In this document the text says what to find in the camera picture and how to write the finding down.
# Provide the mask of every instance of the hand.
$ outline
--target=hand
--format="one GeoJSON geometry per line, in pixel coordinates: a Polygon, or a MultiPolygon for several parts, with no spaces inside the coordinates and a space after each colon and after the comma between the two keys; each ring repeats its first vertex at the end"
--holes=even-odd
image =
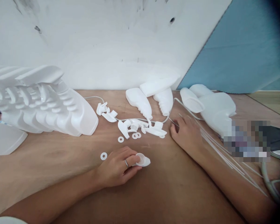
{"type": "Polygon", "coordinates": [[[196,160],[196,156],[204,149],[199,126],[193,118],[189,117],[177,118],[175,122],[178,123],[179,130],[176,131],[175,125],[171,124],[172,138],[189,156],[196,160]]]}
{"type": "Polygon", "coordinates": [[[136,151],[127,146],[111,152],[107,159],[97,168],[97,174],[102,186],[114,187],[125,184],[141,170],[141,166],[131,167],[136,162],[140,162],[140,157],[136,156],[136,154],[136,151]]]}

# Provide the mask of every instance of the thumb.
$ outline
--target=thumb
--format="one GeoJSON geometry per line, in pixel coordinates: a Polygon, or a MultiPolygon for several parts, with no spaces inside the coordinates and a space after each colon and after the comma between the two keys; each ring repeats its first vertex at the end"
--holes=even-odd
{"type": "Polygon", "coordinates": [[[130,178],[132,178],[133,176],[136,175],[136,173],[141,170],[142,167],[141,166],[133,166],[131,168],[129,168],[125,174],[123,175],[123,180],[126,183],[130,178]]]}
{"type": "Polygon", "coordinates": [[[176,128],[175,128],[175,125],[173,123],[171,124],[170,130],[171,130],[172,137],[177,135],[176,128]]]}

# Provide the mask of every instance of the wooden floor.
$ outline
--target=wooden floor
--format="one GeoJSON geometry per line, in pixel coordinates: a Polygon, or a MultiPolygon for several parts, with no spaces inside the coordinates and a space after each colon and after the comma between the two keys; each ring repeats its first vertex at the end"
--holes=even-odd
{"type": "Polygon", "coordinates": [[[280,114],[280,91],[258,91],[247,95],[280,114]]]}

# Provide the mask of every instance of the wooden surface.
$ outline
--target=wooden surface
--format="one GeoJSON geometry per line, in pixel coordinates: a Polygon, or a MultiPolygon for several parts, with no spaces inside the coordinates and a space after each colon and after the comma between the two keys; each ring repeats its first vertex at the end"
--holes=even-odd
{"type": "MultiPolygon", "coordinates": [[[[100,96],[119,119],[141,118],[129,105],[125,91],[78,91],[100,96]]],[[[174,96],[180,98],[179,92],[174,96]]],[[[231,95],[237,105],[234,120],[271,120],[280,127],[280,115],[246,95],[231,95]]],[[[96,109],[97,98],[87,99],[96,109]]],[[[154,121],[163,121],[158,103],[149,97],[154,121]]],[[[187,112],[174,103],[172,119],[187,112]]],[[[169,131],[171,122],[163,129],[169,131]]],[[[0,213],[21,199],[101,164],[100,154],[129,146],[151,164],[127,184],[92,194],[61,215],[56,223],[243,223],[212,180],[170,137],[143,134],[140,139],[118,142],[117,123],[102,116],[92,136],[72,137],[59,132],[29,134],[10,155],[0,156],[0,213]]],[[[280,175],[280,164],[268,166],[269,175],[280,175]]]]}
{"type": "Polygon", "coordinates": [[[258,91],[247,95],[280,114],[280,91],[258,91]]]}

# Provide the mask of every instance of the left hand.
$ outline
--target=left hand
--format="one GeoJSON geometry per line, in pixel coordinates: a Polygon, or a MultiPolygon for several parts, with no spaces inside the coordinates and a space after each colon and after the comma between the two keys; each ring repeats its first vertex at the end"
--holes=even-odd
{"type": "Polygon", "coordinates": [[[130,178],[142,169],[141,166],[133,166],[140,162],[140,157],[136,156],[137,152],[124,147],[115,150],[108,155],[107,159],[97,168],[97,174],[101,181],[102,187],[114,187],[125,184],[130,178]]]}

